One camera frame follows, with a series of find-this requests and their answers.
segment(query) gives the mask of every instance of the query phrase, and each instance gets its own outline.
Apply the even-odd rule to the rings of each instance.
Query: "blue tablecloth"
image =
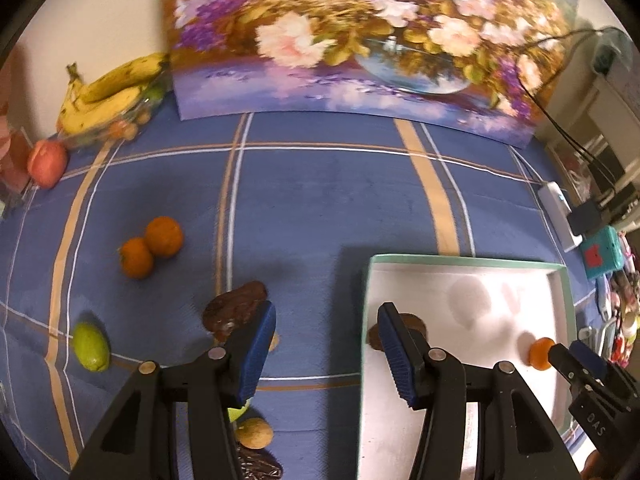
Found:
[[[522,154],[558,179],[538,142]],[[167,99],[135,142],[75,154],[53,190],[0,224],[2,421],[40,479],[66,478],[137,363],[196,357],[211,342],[207,302],[261,280],[281,338],[252,402],[274,427],[269,450],[286,479],[353,480],[374,254],[565,263],[578,324],[597,318],[580,255],[559,249],[535,189],[512,148],[448,128],[323,112],[180,122]],[[185,246],[128,280],[116,250],[160,215],[180,222]],[[110,339],[104,373],[68,345],[87,317]],[[178,458],[188,476],[184,447]]]

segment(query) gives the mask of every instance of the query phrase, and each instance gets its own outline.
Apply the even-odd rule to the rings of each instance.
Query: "chocolate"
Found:
[[[400,319],[402,319],[402,323],[404,323],[405,327],[417,330],[422,334],[423,338],[427,339],[427,327],[418,316],[405,313],[400,314]],[[371,346],[371,348],[373,348],[374,350],[380,350],[381,352],[383,351],[382,341],[380,341],[380,334],[378,333],[377,323],[369,329],[369,332],[367,332],[367,343],[369,343],[369,346]]]
[[[202,324],[219,343],[224,343],[233,330],[251,319],[255,309],[267,299],[261,282],[249,282],[215,297],[204,309]]]
[[[236,442],[242,480],[269,480],[282,478],[282,466],[265,451],[247,449]]]

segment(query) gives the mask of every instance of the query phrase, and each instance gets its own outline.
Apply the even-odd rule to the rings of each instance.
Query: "beige wall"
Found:
[[[129,59],[161,50],[160,8],[160,0],[47,0],[15,49],[12,123],[33,137],[54,132],[69,63],[78,62],[86,79],[93,80]],[[578,14],[595,27],[620,26],[602,0],[580,0]],[[590,84],[590,59],[586,45],[559,82],[550,111],[561,120]],[[540,134],[553,133],[542,126]]]

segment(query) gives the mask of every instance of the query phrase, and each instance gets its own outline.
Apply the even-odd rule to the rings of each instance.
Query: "white power strip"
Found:
[[[562,250],[568,253],[575,249],[582,243],[582,236],[575,236],[569,227],[566,216],[571,212],[571,208],[558,184],[555,182],[545,184],[538,190],[538,197],[556,229]]]

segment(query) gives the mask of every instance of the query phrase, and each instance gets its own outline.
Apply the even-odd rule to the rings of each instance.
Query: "painting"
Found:
[[[524,146],[578,0],[163,0],[183,119],[325,110]]]

